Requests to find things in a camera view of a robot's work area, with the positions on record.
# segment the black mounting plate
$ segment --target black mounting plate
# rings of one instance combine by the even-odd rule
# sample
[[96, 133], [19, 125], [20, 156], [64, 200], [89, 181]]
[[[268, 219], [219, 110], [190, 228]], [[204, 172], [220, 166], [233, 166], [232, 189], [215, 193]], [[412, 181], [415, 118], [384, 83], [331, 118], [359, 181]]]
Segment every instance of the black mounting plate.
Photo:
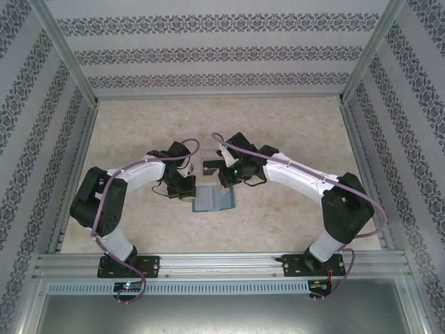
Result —
[[345, 276], [346, 270], [341, 254], [334, 254], [326, 265], [317, 272], [311, 271], [305, 264], [305, 257], [303, 254], [285, 254], [277, 261], [283, 263], [284, 277], [316, 277], [327, 276], [327, 270], [331, 268], [332, 276]]
[[[158, 278], [159, 273], [159, 256], [137, 256], [137, 270], [142, 271], [145, 278]], [[98, 278], [139, 278], [140, 276], [132, 270], [118, 264], [109, 256], [102, 256], [97, 269]]]

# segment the wire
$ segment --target wire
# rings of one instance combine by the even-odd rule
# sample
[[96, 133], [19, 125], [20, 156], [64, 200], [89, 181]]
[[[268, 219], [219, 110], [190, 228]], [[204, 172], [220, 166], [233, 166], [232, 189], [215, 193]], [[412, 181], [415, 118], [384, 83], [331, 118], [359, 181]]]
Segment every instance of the wire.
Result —
[[152, 187], [152, 191], [153, 191], [154, 193], [157, 193], [158, 195], [161, 195], [161, 196], [164, 196], [164, 197], [168, 197], [168, 195], [166, 195], [166, 194], [164, 194], [164, 193], [158, 193], [156, 190], [154, 190], [154, 188], [157, 188], [158, 186], [160, 186], [161, 183], [162, 183], [162, 180], [159, 180], [159, 183], [158, 183], [156, 186], [153, 186], [153, 187]]
[[147, 273], [147, 267], [143, 264], [139, 264], [136, 268], [141, 268], [141, 270], [143, 270], [143, 273]]
[[349, 273], [350, 273], [351, 269], [353, 268], [354, 261], [355, 261], [355, 251], [352, 248], [345, 248], [345, 249], [343, 249], [343, 251], [349, 251], [350, 254], [352, 255], [352, 257], [350, 259], [350, 264], [349, 264], [348, 269], [346, 270], [345, 276], [343, 276], [343, 278], [341, 279], [341, 281], [337, 285], [337, 287], [330, 294], [328, 294], [327, 296], [323, 296], [323, 295], [319, 294], [318, 292], [311, 292], [310, 294], [313, 294], [313, 295], [315, 295], [317, 297], [320, 297], [324, 301], [325, 299], [331, 298], [334, 294], [337, 293], [337, 291], [340, 290], [341, 286], [345, 283], [346, 279], [348, 278]]
[[[134, 167], [134, 166], [137, 166], [137, 165], [149, 164], [150, 162], [155, 162], [155, 161], [176, 161], [176, 160], [182, 160], [182, 159], [186, 159], [186, 158], [192, 157], [200, 149], [200, 142], [197, 139], [188, 138], [185, 141], [182, 141], [181, 144], [185, 144], [185, 143], [187, 143], [189, 141], [193, 141], [193, 142], [196, 143], [196, 148], [195, 148], [195, 150], [193, 152], [191, 152], [191, 153], [189, 153], [187, 155], [184, 155], [182, 157], [173, 157], [173, 158], [155, 158], [154, 157], [154, 158], [150, 158], [150, 159], [142, 159], [142, 160], [139, 160], [139, 161], [135, 161], [132, 164], [126, 165], [124, 168], [121, 168], [116, 173], [112, 174], [110, 176], [110, 178], [108, 179], [107, 183], [105, 184], [104, 191], [103, 191], [102, 197], [101, 197], [101, 199], [99, 201], [99, 207], [97, 208], [96, 217], [95, 217], [94, 223], [92, 225], [91, 234], [90, 235], [96, 241], [96, 244], [105, 252], [106, 255], [108, 255], [111, 259], [115, 260], [117, 263], [121, 264], [122, 266], [132, 270], [135, 273], [137, 273], [141, 277], [143, 287], [141, 287], [139, 294], [134, 296], [133, 299], [131, 299], [129, 301], [124, 301], [124, 303], [127, 304], [127, 305], [130, 304], [130, 303], [133, 303], [134, 301], [137, 301], [144, 294], [144, 292], [145, 292], [145, 290], [147, 288], [147, 280], [145, 279], [145, 275], [143, 273], [141, 273], [139, 270], [137, 270], [136, 268], [130, 266], [126, 262], [122, 261], [121, 259], [119, 259], [115, 255], [110, 253], [108, 251], [108, 249], [105, 247], [105, 245], [103, 245], [103, 243], [97, 237], [97, 233], [96, 233], [97, 226], [99, 225], [100, 217], [102, 215], [102, 209], [104, 208], [105, 198], [106, 198], [106, 196], [108, 194], [108, 190], [110, 189], [111, 182], [117, 176], [119, 176], [121, 173], [126, 171], [127, 169], [130, 169], [131, 167]], [[118, 295], [116, 296], [116, 299], [118, 300], [118, 303], [121, 303], [122, 300], [119, 298], [119, 296], [120, 296], [120, 292], [118, 292]]]
[[370, 237], [371, 235], [376, 235], [376, 234], [380, 233], [380, 231], [382, 231], [388, 224], [388, 217], [387, 217], [384, 209], [381, 207], [380, 204], [378, 204], [376, 201], [374, 201], [374, 199], [372, 199], [371, 197], [367, 196], [365, 193], [361, 193], [360, 191], [355, 190], [354, 188], [350, 188], [349, 186], [345, 186], [344, 184], [341, 184], [341, 183], [338, 183], [338, 182], [336, 182], [334, 180], [331, 180], [331, 179], [328, 179], [326, 177], [323, 177], [322, 175], [319, 175], [319, 174], [315, 173], [314, 171], [312, 171], [312, 170], [310, 170], [308, 168], [305, 168], [304, 166], [300, 166], [298, 164], [295, 164], [293, 162], [289, 163], [289, 161], [281, 160], [281, 159], [274, 158], [274, 157], [269, 157], [269, 156], [261, 154], [261, 153], [252, 152], [252, 151], [249, 151], [249, 150], [245, 150], [243, 148], [239, 148], [239, 147], [237, 147], [235, 145], [226, 143], [226, 142], [224, 142], [223, 136], [221, 136], [218, 132], [213, 132], [211, 134], [211, 137], [213, 139], [215, 139], [217, 142], [219, 142], [220, 144], [222, 144], [224, 146], [227, 146], [229, 148], [232, 148], [234, 150], [237, 150], [239, 152], [250, 154], [250, 155], [253, 155], [255, 157], [262, 158], [262, 159], [274, 161], [274, 162], [277, 162], [279, 164], [283, 164], [283, 165], [286, 165], [286, 166], [294, 167], [294, 168], [296, 168], [298, 170], [301, 170], [302, 172], [304, 172], [304, 173], [306, 173], [308, 175], [311, 175], [312, 177], [315, 177], [316, 179], [322, 180], [323, 182], [326, 182], [326, 183], [331, 184], [333, 186], [337, 186], [337, 187], [339, 187], [339, 188], [341, 188], [343, 190], [349, 191], [350, 193], [353, 193], [354, 195], [359, 196], [359, 197], [363, 198], [364, 200], [367, 200], [368, 202], [370, 202], [380, 212], [380, 215], [382, 216], [382, 225], [379, 228], [377, 228], [374, 231], [372, 231], [372, 232], [357, 235], [356, 236], [357, 239]]
[[328, 267], [327, 268], [327, 285], [331, 285], [332, 284], [332, 268]]
[[247, 184], [248, 186], [251, 186], [253, 188], [254, 186], [259, 186], [260, 184], [265, 184], [267, 181], [264, 180], [264, 181], [261, 181], [261, 182], [255, 183], [255, 184], [247, 183], [245, 180], [243, 180], [243, 182], [244, 182], [244, 184]]

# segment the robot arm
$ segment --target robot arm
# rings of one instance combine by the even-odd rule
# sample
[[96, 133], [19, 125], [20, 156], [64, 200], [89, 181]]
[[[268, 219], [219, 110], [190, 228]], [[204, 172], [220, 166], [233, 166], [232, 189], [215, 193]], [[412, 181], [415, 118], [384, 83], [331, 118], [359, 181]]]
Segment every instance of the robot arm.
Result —
[[[226, 162], [225, 167], [220, 168], [218, 174], [223, 186], [228, 187], [245, 182], [256, 175], [263, 180], [262, 183], [267, 180], [279, 182], [305, 194], [321, 206], [325, 230], [305, 251], [305, 264], [312, 271], [319, 270], [344, 244], [349, 244], [374, 215], [370, 202], [325, 182], [326, 179], [334, 180], [365, 193], [358, 178], [351, 173], [346, 173], [341, 177], [328, 175], [291, 160], [271, 146], [265, 145], [257, 150], [241, 133], [235, 134], [226, 143], [287, 161], [288, 164], [262, 159], [220, 145], [221, 155]], [[320, 178], [292, 165], [301, 166], [303, 170], [320, 175]]]
[[[174, 142], [167, 151], [148, 152], [141, 159], [145, 163], [126, 169], [111, 182], [96, 233], [106, 249], [119, 260], [132, 263], [137, 256], [136, 247], [125, 238], [119, 226], [128, 193], [149, 182], [162, 180], [168, 186], [169, 198], [195, 196], [195, 176], [189, 175], [193, 171], [190, 159], [166, 162], [147, 160], [155, 157], [182, 157], [189, 153], [184, 144]], [[118, 170], [93, 167], [86, 173], [70, 207], [70, 215], [83, 227], [92, 229], [99, 208], [99, 196], [110, 177]]]

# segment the patterned wallpaper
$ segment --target patterned wallpaper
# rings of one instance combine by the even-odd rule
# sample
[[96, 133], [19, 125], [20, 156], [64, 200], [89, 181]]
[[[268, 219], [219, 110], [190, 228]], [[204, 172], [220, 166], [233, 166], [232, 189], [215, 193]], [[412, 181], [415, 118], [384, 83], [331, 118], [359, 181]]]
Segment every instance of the patterned wallpaper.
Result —
[[445, 11], [406, 1], [349, 101], [396, 247], [445, 333]]
[[388, 0], [47, 3], [100, 98], [340, 93]]
[[89, 108], [25, 0], [1, 0], [0, 333], [11, 329], [34, 255], [45, 253]]

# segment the purple cable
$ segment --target purple cable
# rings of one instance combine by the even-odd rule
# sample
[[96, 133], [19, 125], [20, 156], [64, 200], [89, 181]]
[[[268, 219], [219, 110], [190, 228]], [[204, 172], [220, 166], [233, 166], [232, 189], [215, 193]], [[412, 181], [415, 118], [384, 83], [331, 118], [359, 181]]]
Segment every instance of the purple cable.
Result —
[[[126, 171], [127, 169], [137, 166], [137, 165], [142, 165], [142, 164], [147, 164], [149, 162], [155, 162], [155, 161], [175, 161], [175, 160], [182, 160], [182, 159], [187, 159], [189, 157], [192, 157], [194, 154], [196, 154], [196, 152], [200, 149], [200, 142], [197, 139], [194, 138], [188, 138], [185, 141], [182, 141], [181, 144], [185, 144], [189, 141], [194, 141], [196, 143], [196, 148], [193, 152], [184, 155], [182, 157], [175, 157], [175, 158], [151, 158], [151, 159], [142, 159], [136, 162], [133, 162], [132, 164], [126, 165], [125, 167], [121, 168], [120, 170], [118, 170], [116, 173], [114, 173], [107, 181], [107, 183], [105, 184], [105, 188], [104, 188], [104, 192], [102, 193], [102, 198], [100, 199], [99, 202], [99, 207], [97, 208], [97, 213], [96, 213], [96, 217], [95, 217], [95, 221], [92, 225], [92, 229], [91, 229], [91, 237], [96, 241], [96, 244], [105, 252], [105, 254], [107, 254], [109, 257], [111, 257], [113, 260], [115, 260], [117, 263], [121, 264], [122, 266], [134, 271], [135, 273], [137, 273], [142, 282], [143, 282], [143, 287], [140, 289], [140, 293], [138, 295], [136, 295], [133, 299], [131, 299], [130, 301], [125, 301], [125, 304], [130, 304], [133, 303], [134, 301], [137, 301], [145, 292], [145, 288], [147, 287], [147, 281], [145, 279], [145, 276], [143, 273], [141, 273], [139, 270], [137, 270], [136, 268], [130, 266], [129, 264], [125, 263], [124, 261], [118, 259], [116, 256], [114, 256], [113, 254], [111, 254], [108, 249], [106, 249], [106, 247], [103, 245], [103, 243], [97, 238], [97, 226], [99, 225], [99, 221], [100, 221], [100, 216], [102, 213], [102, 209], [104, 208], [104, 203], [105, 203], [105, 198], [106, 195], [108, 193], [108, 190], [110, 189], [110, 185], [111, 182], [117, 177], [119, 176], [121, 173], [123, 173], [124, 171]], [[119, 299], [121, 291], [118, 292], [118, 295], [116, 296], [116, 299], [118, 300], [118, 303], [120, 303], [122, 300]]]
[[306, 169], [306, 168], [304, 168], [302, 166], [299, 166], [297, 164], [289, 163], [288, 161], [277, 159], [277, 158], [274, 158], [274, 157], [268, 157], [267, 155], [264, 155], [264, 154], [261, 154], [261, 153], [256, 153], [256, 152], [252, 152], [252, 151], [249, 151], [249, 150], [244, 150], [243, 148], [238, 148], [235, 145], [228, 144], [228, 143], [224, 142], [223, 136], [221, 136], [218, 132], [212, 133], [211, 137], [213, 139], [215, 139], [217, 142], [219, 142], [220, 144], [222, 144], [224, 146], [227, 146], [229, 148], [233, 148], [234, 150], [237, 150], [239, 152], [250, 154], [250, 155], [254, 155], [254, 156], [262, 158], [262, 159], [271, 160], [271, 161], [277, 162], [279, 164], [290, 165], [290, 166], [292, 166], [294, 168], [297, 168], [298, 170], [301, 170], [302, 172], [304, 172], [306, 174], [309, 174], [309, 175], [311, 175], [311, 176], [313, 176], [313, 177], [315, 177], [315, 178], [317, 178], [319, 180], [323, 180], [324, 182], [329, 183], [329, 184], [331, 184], [333, 186], [337, 186], [339, 188], [342, 188], [343, 190], [349, 191], [350, 193], [353, 193], [354, 195], [357, 195], [357, 196], [363, 198], [364, 200], [367, 200], [368, 202], [370, 202], [380, 212], [380, 215], [382, 216], [383, 222], [382, 222], [382, 225], [379, 228], [377, 228], [375, 231], [357, 235], [356, 238], [358, 238], [358, 239], [359, 238], [370, 237], [371, 235], [376, 235], [381, 230], [383, 230], [385, 228], [385, 226], [388, 224], [387, 214], [385, 213], [384, 209], [380, 206], [380, 204], [378, 204], [372, 198], [367, 196], [365, 193], [361, 193], [360, 191], [357, 191], [357, 190], [355, 190], [353, 188], [350, 188], [349, 186], [345, 186], [344, 184], [335, 182], [334, 180], [330, 180], [328, 178], [325, 179], [323, 176], [321, 176], [321, 175], [319, 175], [317, 173], [314, 173], [311, 170], [308, 170], [308, 169]]
[[335, 293], [337, 293], [337, 291], [341, 288], [341, 286], [345, 283], [346, 279], [349, 276], [349, 273], [351, 271], [351, 269], [353, 268], [354, 265], [354, 261], [355, 261], [355, 251], [352, 248], [340, 248], [343, 251], [350, 251], [350, 254], [352, 255], [351, 259], [350, 259], [350, 264], [348, 267], [348, 270], [346, 270], [345, 276], [343, 276], [343, 278], [341, 279], [340, 283], [337, 285], [337, 287], [335, 288], [334, 291], [332, 291], [330, 294], [328, 294], [327, 296], [323, 296], [322, 294], [319, 294], [318, 292], [311, 292], [311, 294], [321, 297], [324, 301], [324, 299], [329, 299], [331, 298]]

